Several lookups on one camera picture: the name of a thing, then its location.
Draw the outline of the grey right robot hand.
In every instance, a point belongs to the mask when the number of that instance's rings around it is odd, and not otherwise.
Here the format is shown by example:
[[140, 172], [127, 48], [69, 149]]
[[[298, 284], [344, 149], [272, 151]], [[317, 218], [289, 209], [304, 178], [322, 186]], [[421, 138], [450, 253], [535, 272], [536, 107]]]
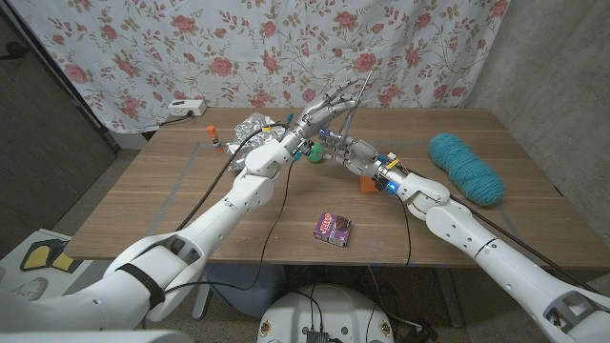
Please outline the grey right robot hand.
[[380, 192], [397, 193], [405, 175], [393, 179], [389, 158], [383, 157], [371, 144], [352, 136], [339, 137], [334, 131], [321, 130], [320, 138], [321, 146], [331, 153], [319, 152], [319, 156], [343, 165], [358, 176], [368, 177]]

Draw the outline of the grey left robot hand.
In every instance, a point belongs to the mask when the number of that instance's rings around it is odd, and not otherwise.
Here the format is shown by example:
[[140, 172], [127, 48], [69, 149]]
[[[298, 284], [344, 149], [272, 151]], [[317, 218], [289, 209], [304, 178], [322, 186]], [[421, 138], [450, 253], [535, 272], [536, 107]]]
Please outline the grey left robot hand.
[[357, 81], [358, 78], [353, 76], [330, 88], [307, 105], [295, 120], [295, 125], [281, 140], [281, 145], [288, 152], [293, 152], [302, 142], [316, 136], [321, 129], [327, 128], [343, 112], [355, 109], [358, 101], [349, 97], [345, 91]]

